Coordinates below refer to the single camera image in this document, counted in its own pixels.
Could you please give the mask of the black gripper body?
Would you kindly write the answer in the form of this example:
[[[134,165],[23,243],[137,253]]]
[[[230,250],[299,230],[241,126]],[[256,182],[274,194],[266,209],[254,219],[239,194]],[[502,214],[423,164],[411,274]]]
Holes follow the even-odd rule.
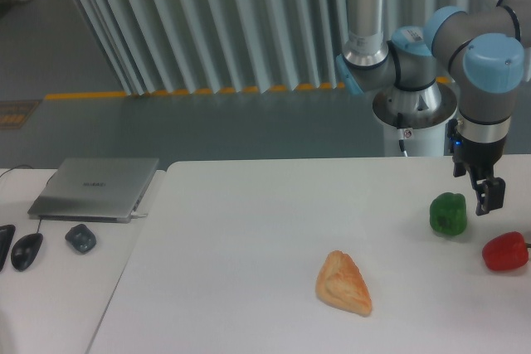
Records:
[[[472,180],[488,179],[494,173],[494,165],[501,159],[506,137],[491,143],[477,143],[465,138],[458,131],[458,119],[447,124],[447,137],[451,156],[460,157]]]

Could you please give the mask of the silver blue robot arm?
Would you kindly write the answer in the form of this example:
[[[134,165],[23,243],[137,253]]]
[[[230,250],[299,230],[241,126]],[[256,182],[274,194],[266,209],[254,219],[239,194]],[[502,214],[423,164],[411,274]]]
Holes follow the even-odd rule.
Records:
[[[398,142],[410,130],[446,130],[453,173],[470,178],[478,215],[504,203],[494,165],[530,49],[530,0],[490,1],[490,10],[475,14],[443,7],[423,27],[386,38],[384,0],[347,0],[348,40],[336,59],[350,92],[378,91],[374,115]]]

